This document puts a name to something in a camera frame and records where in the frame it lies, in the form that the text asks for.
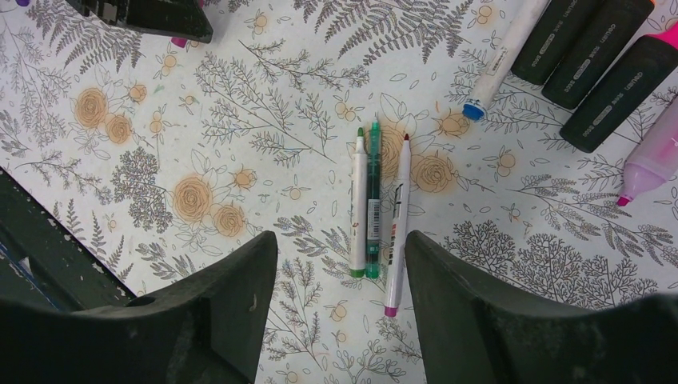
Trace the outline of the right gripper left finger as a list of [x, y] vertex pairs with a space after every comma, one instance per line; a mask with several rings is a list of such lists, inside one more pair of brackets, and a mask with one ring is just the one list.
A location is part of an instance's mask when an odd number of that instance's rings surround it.
[[253, 383], [277, 273], [276, 235], [125, 306], [1, 302], [4, 383]]

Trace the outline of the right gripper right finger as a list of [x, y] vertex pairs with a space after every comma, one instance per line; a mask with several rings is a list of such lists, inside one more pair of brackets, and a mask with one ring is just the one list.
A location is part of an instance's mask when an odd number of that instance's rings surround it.
[[677, 297], [607, 310], [501, 281], [414, 230], [405, 261], [430, 383], [674, 383]]

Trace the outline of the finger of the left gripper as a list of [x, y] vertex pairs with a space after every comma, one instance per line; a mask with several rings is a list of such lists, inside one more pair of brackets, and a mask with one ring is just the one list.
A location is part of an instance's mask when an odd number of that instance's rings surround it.
[[68, 0], [81, 15], [94, 15], [105, 24], [210, 43], [213, 27], [196, 0]]

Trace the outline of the teal green gel pen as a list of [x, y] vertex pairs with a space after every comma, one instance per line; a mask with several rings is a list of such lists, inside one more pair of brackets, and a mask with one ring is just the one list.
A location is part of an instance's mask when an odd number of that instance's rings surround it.
[[374, 119], [369, 131], [368, 157], [368, 194], [367, 194], [367, 264], [365, 274], [368, 278], [376, 279], [379, 276], [380, 252], [380, 224], [381, 224], [381, 131], [377, 118]]

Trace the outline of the thin white green pen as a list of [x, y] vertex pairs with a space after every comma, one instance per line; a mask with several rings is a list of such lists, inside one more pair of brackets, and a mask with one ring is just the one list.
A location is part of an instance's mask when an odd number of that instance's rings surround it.
[[353, 152], [352, 203], [351, 203], [351, 257], [350, 275], [361, 278], [366, 267], [366, 195], [367, 195], [367, 153], [365, 150], [365, 133], [357, 130]]

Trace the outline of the light pink pen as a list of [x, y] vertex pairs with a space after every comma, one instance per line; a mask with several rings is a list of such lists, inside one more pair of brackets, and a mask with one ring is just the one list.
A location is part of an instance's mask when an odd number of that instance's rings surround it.
[[677, 172], [677, 102], [671, 104], [628, 156], [617, 200], [626, 206], [665, 184]]

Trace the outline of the blue white whiteboard marker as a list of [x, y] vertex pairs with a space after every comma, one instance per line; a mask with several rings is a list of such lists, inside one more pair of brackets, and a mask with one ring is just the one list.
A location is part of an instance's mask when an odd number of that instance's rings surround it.
[[462, 114], [466, 118], [477, 122], [487, 114], [487, 109], [492, 105], [497, 91], [548, 4], [549, 0], [528, 0], [521, 3], [501, 44], [476, 80], [463, 105]]

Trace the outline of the blue highlighter black body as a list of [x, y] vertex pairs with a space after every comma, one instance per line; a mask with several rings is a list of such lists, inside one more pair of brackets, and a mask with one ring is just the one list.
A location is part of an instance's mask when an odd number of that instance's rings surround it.
[[597, 0], [551, 1], [513, 63], [512, 74], [538, 86], [545, 84], [600, 4]]

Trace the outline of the pink highlighter black body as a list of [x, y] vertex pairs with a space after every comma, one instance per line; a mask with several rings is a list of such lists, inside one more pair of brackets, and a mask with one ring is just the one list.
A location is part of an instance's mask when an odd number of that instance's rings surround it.
[[592, 153], [677, 68], [677, 24], [638, 38], [596, 84], [559, 135]]

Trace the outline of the orange highlighter black body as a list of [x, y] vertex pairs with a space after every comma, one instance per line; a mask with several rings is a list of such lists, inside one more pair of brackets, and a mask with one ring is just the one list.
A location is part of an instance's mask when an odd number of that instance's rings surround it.
[[655, 9], [650, 0], [607, 0], [542, 89], [551, 102], [577, 108]]

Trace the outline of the magenta pen cap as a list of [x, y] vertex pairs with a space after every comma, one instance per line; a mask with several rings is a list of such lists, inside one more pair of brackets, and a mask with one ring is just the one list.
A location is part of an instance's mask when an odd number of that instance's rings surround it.
[[170, 41], [171, 41], [172, 44], [174, 44], [175, 46], [177, 46], [179, 48], [185, 48], [187, 43], [188, 43], [187, 39], [177, 38], [177, 37], [171, 38]]

